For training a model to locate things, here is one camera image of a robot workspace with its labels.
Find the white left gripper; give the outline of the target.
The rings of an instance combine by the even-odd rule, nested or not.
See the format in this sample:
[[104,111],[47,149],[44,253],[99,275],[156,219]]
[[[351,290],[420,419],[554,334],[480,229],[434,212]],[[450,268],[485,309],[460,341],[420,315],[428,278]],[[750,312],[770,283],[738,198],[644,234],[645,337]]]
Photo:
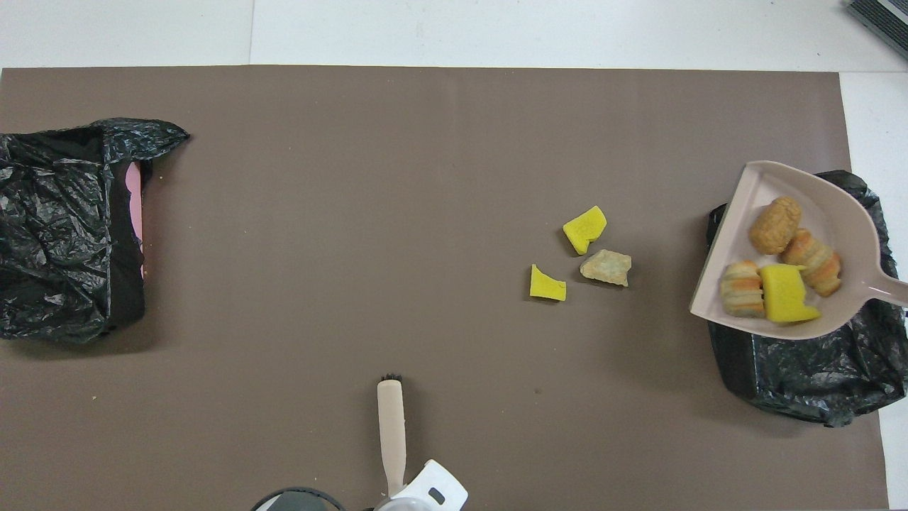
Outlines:
[[455,476],[428,460],[412,482],[390,498],[390,510],[463,510],[468,491]]

